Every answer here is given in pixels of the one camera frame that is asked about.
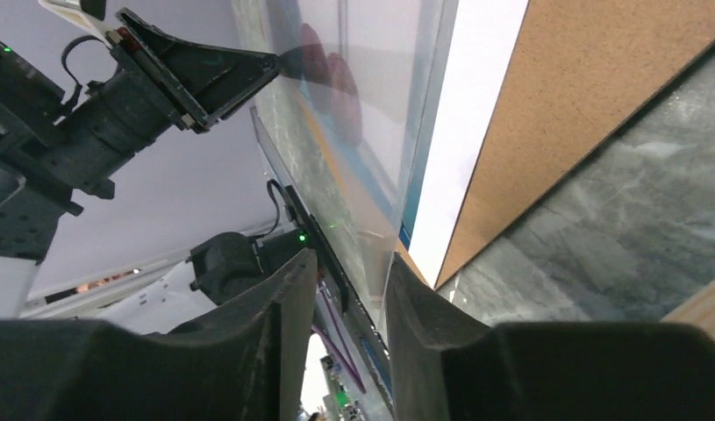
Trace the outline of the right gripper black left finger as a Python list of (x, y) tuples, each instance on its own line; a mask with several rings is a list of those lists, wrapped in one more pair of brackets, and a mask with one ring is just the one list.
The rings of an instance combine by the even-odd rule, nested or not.
[(0, 420), (294, 420), (318, 259), (167, 334), (102, 320), (0, 320)]

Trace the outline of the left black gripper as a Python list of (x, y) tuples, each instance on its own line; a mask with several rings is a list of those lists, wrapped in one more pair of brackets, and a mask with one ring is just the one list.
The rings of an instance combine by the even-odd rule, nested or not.
[[(82, 104), (73, 96), (65, 101), (65, 91), (54, 83), (46, 94), (47, 115), (62, 118), (57, 129), (64, 139), (43, 153), (44, 169), (70, 188), (99, 198), (115, 196), (111, 176), (173, 122), (207, 132), (281, 71), (276, 54), (179, 39), (127, 8), (115, 17), (121, 26), (111, 48), (117, 62), (112, 77), (89, 83)], [(138, 66), (130, 65), (130, 57)], [(175, 109), (174, 119), (154, 102), (161, 94)]]

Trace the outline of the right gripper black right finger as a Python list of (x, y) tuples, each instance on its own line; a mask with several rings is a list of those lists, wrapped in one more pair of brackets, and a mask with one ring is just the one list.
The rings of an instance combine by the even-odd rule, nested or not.
[(400, 255), (384, 303), (398, 420), (715, 420), (715, 341), (695, 326), (487, 326)]

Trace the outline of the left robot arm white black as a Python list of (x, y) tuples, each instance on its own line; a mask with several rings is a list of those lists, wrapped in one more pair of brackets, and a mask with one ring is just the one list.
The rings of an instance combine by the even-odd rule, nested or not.
[(104, 82), (67, 94), (0, 40), (0, 319), (17, 318), (75, 190), (110, 200), (111, 176), (171, 127), (208, 132), (280, 73), (276, 54), (178, 39), (103, 1), (43, 7), (100, 42)]

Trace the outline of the blue wooden picture frame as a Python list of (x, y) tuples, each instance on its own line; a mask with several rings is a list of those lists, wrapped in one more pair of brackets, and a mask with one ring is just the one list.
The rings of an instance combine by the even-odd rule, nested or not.
[(697, 326), (715, 341), (715, 279), (672, 310), (662, 321)]

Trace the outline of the printed photo with white border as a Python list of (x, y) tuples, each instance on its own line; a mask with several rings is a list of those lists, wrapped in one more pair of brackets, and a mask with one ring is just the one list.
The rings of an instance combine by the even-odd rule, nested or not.
[(451, 238), (518, 39), (526, 1), (448, 1), (434, 38), (401, 239), (440, 285)]

